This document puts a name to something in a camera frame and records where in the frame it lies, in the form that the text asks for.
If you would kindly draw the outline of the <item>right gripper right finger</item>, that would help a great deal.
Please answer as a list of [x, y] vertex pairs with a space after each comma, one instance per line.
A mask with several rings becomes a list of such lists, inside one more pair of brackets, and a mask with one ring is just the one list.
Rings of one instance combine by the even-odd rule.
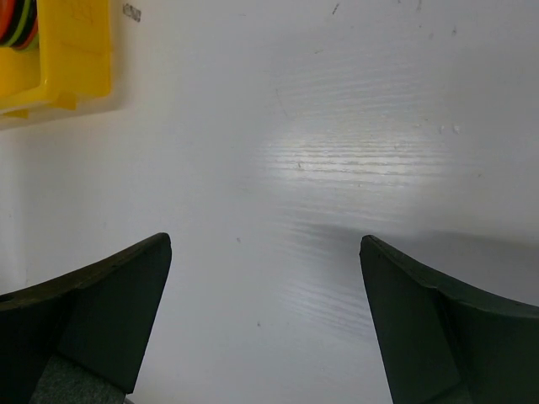
[[392, 401], [536, 403], [538, 309], [426, 266], [378, 237], [360, 266]]

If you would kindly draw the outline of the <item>green plate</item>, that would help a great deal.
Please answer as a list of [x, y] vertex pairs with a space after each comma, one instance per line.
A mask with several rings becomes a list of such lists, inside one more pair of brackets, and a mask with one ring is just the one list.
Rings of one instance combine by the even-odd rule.
[[29, 38], [36, 15], [36, 1], [16, 1], [7, 30], [1, 38], [1, 45], [21, 46]]

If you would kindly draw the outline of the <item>orange plate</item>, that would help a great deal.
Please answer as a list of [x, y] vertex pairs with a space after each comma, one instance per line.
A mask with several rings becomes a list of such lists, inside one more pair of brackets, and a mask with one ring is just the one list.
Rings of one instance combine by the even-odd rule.
[[20, 38], [12, 48], [16, 51], [22, 51], [29, 47], [30, 43], [34, 40], [38, 32], [38, 17], [34, 16], [30, 29], [24, 31], [24, 37]]
[[1, 1], [1, 42], [5, 43], [19, 24], [24, 1]]

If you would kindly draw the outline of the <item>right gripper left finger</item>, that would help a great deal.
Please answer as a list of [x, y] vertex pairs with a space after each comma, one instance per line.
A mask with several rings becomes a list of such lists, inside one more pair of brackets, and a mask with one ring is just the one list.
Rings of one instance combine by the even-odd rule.
[[158, 233], [97, 263], [1, 296], [3, 403], [125, 403], [172, 262]]

